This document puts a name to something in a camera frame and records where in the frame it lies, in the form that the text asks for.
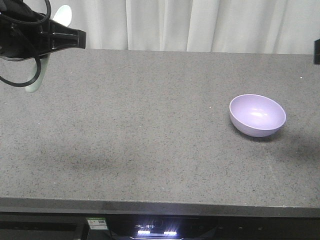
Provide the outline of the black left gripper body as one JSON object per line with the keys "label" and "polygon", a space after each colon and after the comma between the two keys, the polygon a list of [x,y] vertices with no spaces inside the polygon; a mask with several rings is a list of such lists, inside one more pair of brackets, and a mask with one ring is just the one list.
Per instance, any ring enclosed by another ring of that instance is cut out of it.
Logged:
{"label": "black left gripper body", "polygon": [[0,57],[27,60],[69,48],[86,48],[86,32],[51,19],[51,3],[46,12],[32,10],[22,0],[0,2]]}

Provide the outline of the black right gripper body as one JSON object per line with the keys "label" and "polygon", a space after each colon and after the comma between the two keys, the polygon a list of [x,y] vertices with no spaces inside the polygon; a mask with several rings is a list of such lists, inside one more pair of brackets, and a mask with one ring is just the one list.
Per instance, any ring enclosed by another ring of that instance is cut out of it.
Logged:
{"label": "black right gripper body", "polygon": [[320,64],[320,39],[317,39],[314,42],[313,63],[315,65],[319,65]]}

